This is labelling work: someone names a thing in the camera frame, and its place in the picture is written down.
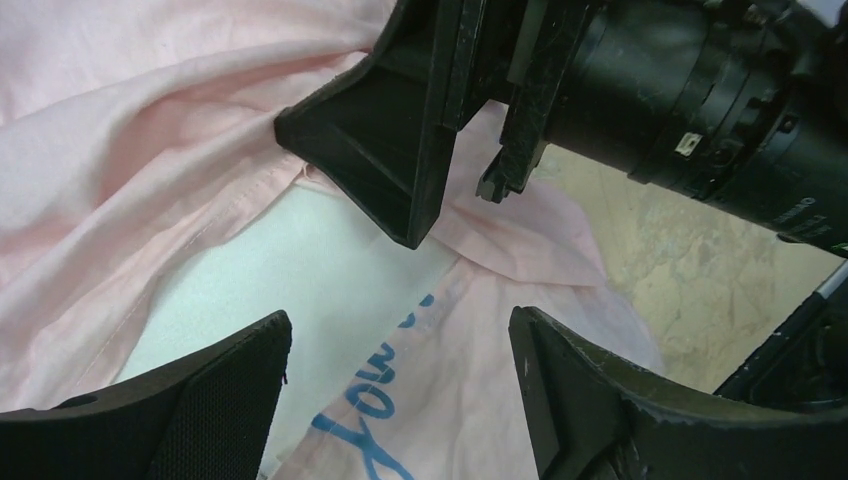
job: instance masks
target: pink cloth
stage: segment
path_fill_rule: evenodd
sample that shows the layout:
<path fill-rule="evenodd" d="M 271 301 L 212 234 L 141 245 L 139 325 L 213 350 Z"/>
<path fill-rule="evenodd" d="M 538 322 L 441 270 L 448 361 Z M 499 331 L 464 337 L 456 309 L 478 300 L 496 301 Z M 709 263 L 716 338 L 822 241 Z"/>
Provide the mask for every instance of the pink cloth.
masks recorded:
<path fill-rule="evenodd" d="M 0 411 L 107 385 L 163 275 L 292 182 L 326 185 L 275 144 L 271 121 L 361 60 L 392 7 L 0 3 Z M 546 188 L 472 205 L 484 166 L 454 166 L 436 238 L 516 281 L 604 284 L 579 207 Z M 522 213 L 500 224 L 487 209 Z"/>

